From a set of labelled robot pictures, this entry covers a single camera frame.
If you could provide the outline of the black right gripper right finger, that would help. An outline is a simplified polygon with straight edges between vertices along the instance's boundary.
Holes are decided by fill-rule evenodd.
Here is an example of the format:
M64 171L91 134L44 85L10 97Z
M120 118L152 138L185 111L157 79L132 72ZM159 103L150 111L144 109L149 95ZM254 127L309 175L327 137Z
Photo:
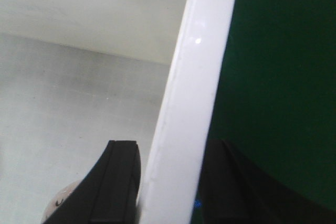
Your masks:
M225 140L207 140L198 194L203 223L335 223L334 210L280 183Z

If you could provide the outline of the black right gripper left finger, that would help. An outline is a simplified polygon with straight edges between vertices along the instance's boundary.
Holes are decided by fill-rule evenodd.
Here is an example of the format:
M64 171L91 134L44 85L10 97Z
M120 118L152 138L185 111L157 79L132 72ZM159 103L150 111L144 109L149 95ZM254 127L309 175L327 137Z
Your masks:
M44 223L134 223L140 178L137 142L109 141L91 171Z

